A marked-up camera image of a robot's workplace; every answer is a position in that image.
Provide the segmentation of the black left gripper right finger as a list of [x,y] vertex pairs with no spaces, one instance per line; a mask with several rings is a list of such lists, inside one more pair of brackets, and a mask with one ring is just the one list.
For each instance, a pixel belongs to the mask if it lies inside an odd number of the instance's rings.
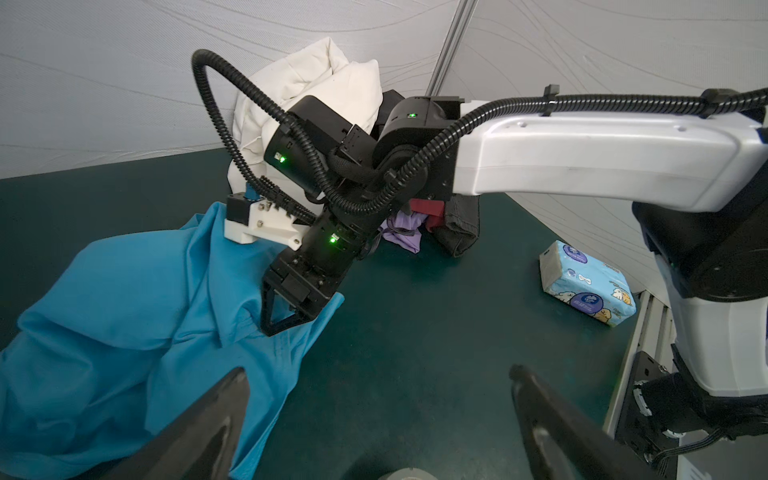
[[541,377],[523,365],[509,372],[511,396],[529,469],[535,479],[655,479],[657,475],[618,444]]

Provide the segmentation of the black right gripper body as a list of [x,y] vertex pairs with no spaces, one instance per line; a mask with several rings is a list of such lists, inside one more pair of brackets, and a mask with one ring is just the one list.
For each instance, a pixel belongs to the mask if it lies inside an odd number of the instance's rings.
[[375,219],[330,207],[309,228],[298,250],[283,250],[263,276],[263,319],[276,300],[288,304],[288,321],[313,321],[326,307],[355,259],[375,236]]

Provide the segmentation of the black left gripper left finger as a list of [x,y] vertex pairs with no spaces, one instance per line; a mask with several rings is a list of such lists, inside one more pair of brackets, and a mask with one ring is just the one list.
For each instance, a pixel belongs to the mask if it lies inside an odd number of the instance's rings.
[[110,470],[107,479],[227,479],[250,395],[237,367],[160,434]]

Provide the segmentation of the turquoise blue cloth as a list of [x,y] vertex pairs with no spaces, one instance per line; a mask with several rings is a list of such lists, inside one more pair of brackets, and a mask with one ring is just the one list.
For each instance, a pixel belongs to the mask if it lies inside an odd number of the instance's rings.
[[18,320],[1,353],[1,470],[68,479],[137,452],[232,369],[250,387],[230,468],[254,476],[304,356],[343,296],[275,336],[259,327],[262,278],[281,251],[224,235],[212,204],[177,230],[84,248]]

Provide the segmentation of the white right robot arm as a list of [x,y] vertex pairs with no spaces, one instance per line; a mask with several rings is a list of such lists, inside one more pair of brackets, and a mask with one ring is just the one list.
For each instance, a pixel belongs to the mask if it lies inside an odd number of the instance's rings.
[[697,97],[413,97],[365,139],[307,98],[267,162],[325,205],[263,280],[261,329],[311,322],[382,221],[414,198],[495,192],[628,200],[667,285],[677,370],[634,390],[657,430],[767,430],[765,90]]

